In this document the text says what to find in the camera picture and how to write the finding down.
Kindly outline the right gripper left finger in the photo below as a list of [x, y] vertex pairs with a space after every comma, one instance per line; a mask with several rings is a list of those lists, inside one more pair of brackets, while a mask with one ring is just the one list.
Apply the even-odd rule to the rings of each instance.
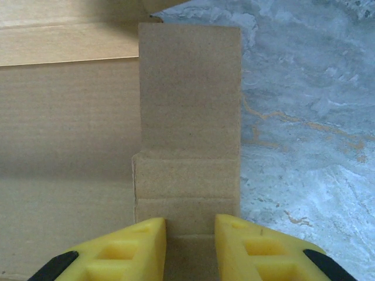
[[162, 280], [165, 256], [165, 219], [151, 218], [68, 249], [30, 279]]

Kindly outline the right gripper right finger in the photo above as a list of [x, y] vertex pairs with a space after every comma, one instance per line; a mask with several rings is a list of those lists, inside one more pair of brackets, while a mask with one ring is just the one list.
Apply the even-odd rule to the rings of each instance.
[[220, 280], [354, 280], [315, 244], [232, 215], [216, 215], [215, 247]]

